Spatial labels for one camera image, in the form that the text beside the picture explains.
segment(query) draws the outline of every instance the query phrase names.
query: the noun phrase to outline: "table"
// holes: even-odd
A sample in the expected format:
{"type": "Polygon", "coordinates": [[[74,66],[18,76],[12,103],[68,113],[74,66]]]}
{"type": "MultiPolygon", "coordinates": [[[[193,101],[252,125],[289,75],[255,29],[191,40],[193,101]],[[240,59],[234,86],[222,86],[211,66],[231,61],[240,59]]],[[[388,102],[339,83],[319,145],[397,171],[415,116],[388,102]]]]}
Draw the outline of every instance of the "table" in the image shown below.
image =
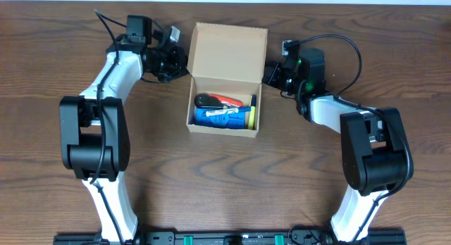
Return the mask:
{"type": "MultiPolygon", "coordinates": [[[[58,125],[61,97],[92,82],[111,43],[94,8],[123,23],[140,14],[175,25],[187,50],[196,22],[266,27],[267,60],[281,59],[285,39],[353,39],[364,68],[343,96],[397,107],[415,164],[414,177],[371,226],[402,227],[409,244],[451,240],[450,7],[3,1],[0,243],[50,244],[55,234],[100,231],[89,193],[61,162],[58,125]]],[[[326,51],[330,89],[352,80],[357,57],[349,44],[309,46],[326,51]]],[[[308,123],[294,101],[267,86],[256,139],[190,134],[189,83],[190,76],[138,82],[125,104],[132,147],[126,180],[142,224],[178,231],[325,226],[347,186],[340,135],[308,123]]]]}

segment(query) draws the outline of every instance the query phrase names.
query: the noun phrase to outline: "box flap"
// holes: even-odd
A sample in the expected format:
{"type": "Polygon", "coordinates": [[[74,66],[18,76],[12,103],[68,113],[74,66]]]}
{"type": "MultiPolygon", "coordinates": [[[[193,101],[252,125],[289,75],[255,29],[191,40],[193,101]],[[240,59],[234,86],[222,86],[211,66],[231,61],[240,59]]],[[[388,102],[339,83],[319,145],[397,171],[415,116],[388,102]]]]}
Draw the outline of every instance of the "box flap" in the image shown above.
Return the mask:
{"type": "Polygon", "coordinates": [[[261,82],[267,29],[196,23],[188,70],[193,77],[261,82]]]}

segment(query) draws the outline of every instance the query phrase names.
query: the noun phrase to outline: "red object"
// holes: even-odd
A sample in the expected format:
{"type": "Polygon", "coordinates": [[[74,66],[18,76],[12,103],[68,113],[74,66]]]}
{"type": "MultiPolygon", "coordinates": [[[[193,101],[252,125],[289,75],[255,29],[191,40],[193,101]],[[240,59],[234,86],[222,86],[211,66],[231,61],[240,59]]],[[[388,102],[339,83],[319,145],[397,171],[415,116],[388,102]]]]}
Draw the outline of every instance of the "red object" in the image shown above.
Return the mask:
{"type": "Polygon", "coordinates": [[[211,97],[216,97],[222,104],[227,106],[234,106],[234,107],[242,107],[242,101],[238,101],[236,99],[232,99],[225,96],[220,96],[217,94],[209,94],[211,97]]]}

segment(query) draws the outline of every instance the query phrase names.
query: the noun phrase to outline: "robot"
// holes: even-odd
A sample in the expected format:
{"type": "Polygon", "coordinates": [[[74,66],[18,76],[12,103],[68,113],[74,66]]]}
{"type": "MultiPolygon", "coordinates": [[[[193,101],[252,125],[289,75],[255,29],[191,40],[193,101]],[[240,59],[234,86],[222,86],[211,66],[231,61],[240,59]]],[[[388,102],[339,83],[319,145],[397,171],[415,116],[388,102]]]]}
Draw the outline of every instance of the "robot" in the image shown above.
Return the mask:
{"type": "Polygon", "coordinates": [[[381,204],[401,190],[414,172],[400,113],[396,108],[366,107],[339,96],[358,79],[362,58],[351,40],[335,34],[284,41],[285,61],[266,63],[262,79],[281,90],[282,97],[294,99],[306,120],[341,135],[342,166],[349,185],[329,227],[296,225],[287,232],[141,232],[124,180],[130,139],[123,104],[138,80],[158,83],[144,78],[144,73],[152,73],[159,82],[188,74],[187,56],[177,46],[180,31],[176,27],[164,31],[157,22],[140,15],[129,15],[123,25],[96,14],[113,40],[106,50],[106,64],[79,96],[63,97],[59,109],[63,164],[90,192],[102,231],[56,235],[54,245],[407,244],[403,230],[369,230],[381,204]],[[126,27],[126,34],[114,37],[105,20],[126,27]],[[152,33],[152,24],[160,30],[152,33]],[[348,41],[359,57],[355,80],[337,94],[326,90],[324,52],[302,48],[304,43],[324,37],[348,41]],[[149,48],[152,38],[159,43],[149,48]],[[89,126],[101,126],[101,134],[81,133],[81,127],[89,126]],[[385,142],[385,146],[373,149],[372,142],[385,142]]]}

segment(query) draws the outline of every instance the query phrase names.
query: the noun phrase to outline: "open box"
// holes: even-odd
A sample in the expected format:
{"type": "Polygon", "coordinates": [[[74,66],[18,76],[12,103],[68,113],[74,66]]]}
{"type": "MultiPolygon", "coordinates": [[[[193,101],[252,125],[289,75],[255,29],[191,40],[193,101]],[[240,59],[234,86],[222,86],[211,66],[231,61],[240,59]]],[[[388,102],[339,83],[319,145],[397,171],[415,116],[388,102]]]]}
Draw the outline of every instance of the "open box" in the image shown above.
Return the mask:
{"type": "Polygon", "coordinates": [[[187,127],[190,132],[256,137],[259,132],[261,78],[264,74],[267,29],[197,23],[191,38],[188,70],[192,75],[187,127]],[[198,94],[212,93],[250,105],[257,96],[253,130],[220,129],[194,124],[198,94]]]}

